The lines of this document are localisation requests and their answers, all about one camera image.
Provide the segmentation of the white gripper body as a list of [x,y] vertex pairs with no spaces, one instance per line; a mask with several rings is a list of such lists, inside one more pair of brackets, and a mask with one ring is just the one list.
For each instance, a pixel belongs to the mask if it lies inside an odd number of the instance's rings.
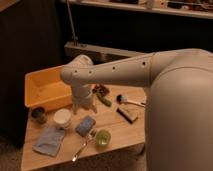
[[73,113],[77,114],[80,108],[97,112],[93,102],[93,92],[91,85],[77,85],[71,87]]

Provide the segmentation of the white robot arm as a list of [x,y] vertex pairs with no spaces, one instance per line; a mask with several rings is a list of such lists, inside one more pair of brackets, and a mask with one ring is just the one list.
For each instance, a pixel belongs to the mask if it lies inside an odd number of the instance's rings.
[[95,83],[146,87],[147,171],[213,171],[213,52],[161,51],[99,65],[79,55],[61,79],[79,107],[89,105]]

